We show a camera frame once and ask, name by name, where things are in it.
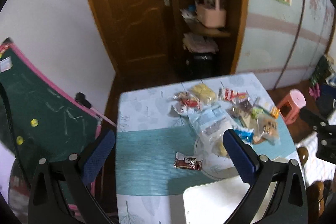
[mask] silver screw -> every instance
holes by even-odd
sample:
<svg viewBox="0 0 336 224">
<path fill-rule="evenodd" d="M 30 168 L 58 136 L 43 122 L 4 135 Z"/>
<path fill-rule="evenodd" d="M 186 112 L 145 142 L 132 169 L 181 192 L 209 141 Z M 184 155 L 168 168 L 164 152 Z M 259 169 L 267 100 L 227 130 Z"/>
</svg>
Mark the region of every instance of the silver screw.
<svg viewBox="0 0 336 224">
<path fill-rule="evenodd" d="M 78 155 L 77 154 L 71 154 L 69 156 L 69 160 L 76 160 L 78 158 Z"/>
<path fill-rule="evenodd" d="M 297 166 L 299 163 L 297 162 L 297 160 L 295 160 L 295 159 L 291 159 L 291 163 L 292 163 L 292 165 L 294 165 L 294 166 Z"/>
<path fill-rule="evenodd" d="M 260 160 L 263 161 L 263 162 L 268 161 L 268 158 L 267 158 L 266 155 L 260 155 L 259 158 L 260 158 Z"/>
<path fill-rule="evenodd" d="M 42 165 L 42 164 L 45 164 L 47 160 L 45 158 L 42 158 L 39 160 L 39 164 Z"/>
</svg>

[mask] green chalkboard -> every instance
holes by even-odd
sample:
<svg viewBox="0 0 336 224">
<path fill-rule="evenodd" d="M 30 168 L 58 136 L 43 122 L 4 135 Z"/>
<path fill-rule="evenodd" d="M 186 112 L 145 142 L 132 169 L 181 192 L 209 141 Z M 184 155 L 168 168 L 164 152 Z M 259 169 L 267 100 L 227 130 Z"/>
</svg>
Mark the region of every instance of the green chalkboard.
<svg viewBox="0 0 336 224">
<path fill-rule="evenodd" d="M 94 141 L 99 121 L 44 81 L 9 39 L 0 46 L 0 56 L 0 70 L 6 69 L 6 58 L 12 64 L 0 73 L 0 82 L 9 99 L 15 138 L 24 140 L 18 149 L 31 182 L 40 158 L 60 161 L 80 153 Z M 0 140 L 12 150 L 2 100 L 0 121 Z"/>
</svg>

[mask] shelf board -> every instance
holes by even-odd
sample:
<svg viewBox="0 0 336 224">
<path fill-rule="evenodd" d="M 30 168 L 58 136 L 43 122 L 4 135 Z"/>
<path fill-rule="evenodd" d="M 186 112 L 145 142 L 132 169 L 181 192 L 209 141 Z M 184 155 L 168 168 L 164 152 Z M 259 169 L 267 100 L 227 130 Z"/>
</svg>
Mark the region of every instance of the shelf board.
<svg viewBox="0 0 336 224">
<path fill-rule="evenodd" d="M 220 31 L 216 28 L 207 28 L 202 23 L 197 21 L 186 21 L 192 33 L 202 35 L 204 37 L 230 37 L 228 31 Z"/>
</svg>

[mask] yellow round sticker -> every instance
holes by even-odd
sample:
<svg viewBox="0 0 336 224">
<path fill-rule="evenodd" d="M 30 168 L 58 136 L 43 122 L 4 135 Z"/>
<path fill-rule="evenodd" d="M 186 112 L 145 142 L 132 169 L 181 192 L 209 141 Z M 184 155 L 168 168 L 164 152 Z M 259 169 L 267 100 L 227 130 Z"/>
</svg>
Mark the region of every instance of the yellow round sticker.
<svg viewBox="0 0 336 224">
<path fill-rule="evenodd" d="M 16 138 L 16 143 L 17 143 L 18 145 L 22 145 L 24 141 L 25 141 L 25 140 L 24 140 L 21 136 L 18 136 L 18 137 Z"/>
<path fill-rule="evenodd" d="M 30 125 L 31 125 L 32 127 L 37 127 L 38 124 L 39 124 L 39 121 L 36 120 L 36 119 L 32 119 L 32 120 L 30 121 Z"/>
</svg>

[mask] floor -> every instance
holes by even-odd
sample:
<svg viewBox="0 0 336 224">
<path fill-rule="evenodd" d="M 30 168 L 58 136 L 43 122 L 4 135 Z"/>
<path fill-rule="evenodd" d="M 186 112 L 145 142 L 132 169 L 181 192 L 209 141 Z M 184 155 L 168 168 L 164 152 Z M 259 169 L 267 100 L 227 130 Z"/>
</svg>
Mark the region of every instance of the floor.
<svg viewBox="0 0 336 224">
<path fill-rule="evenodd" d="M 162 77 L 162 75 L 150 75 L 148 76 L 148 79 L 142 79 L 141 81 L 137 79 L 126 81 L 125 79 L 122 79 L 117 75 L 113 82 L 105 115 L 111 120 L 117 121 L 119 96 L 125 91 L 149 88 L 158 85 L 166 85 L 171 83 L 177 83 L 180 81 L 182 81 L 182 79 L 180 79 L 174 73 L 165 75 L 165 77 Z M 314 99 L 308 93 L 308 81 L 303 81 L 300 84 L 294 86 L 288 86 L 276 90 L 269 90 L 268 93 L 270 94 L 275 104 L 277 104 L 293 88 L 298 89 L 303 93 L 306 99 L 307 108 L 315 113 L 318 113 L 318 109 L 315 105 Z M 293 124 L 289 125 L 288 130 L 295 143 L 299 142 L 312 132 L 309 126 L 300 118 L 298 118 Z M 105 167 L 97 178 L 96 183 L 96 200 L 99 202 L 105 212 L 116 212 L 117 204 L 115 198 L 115 150 L 113 150 L 110 156 L 107 158 Z"/>
</svg>

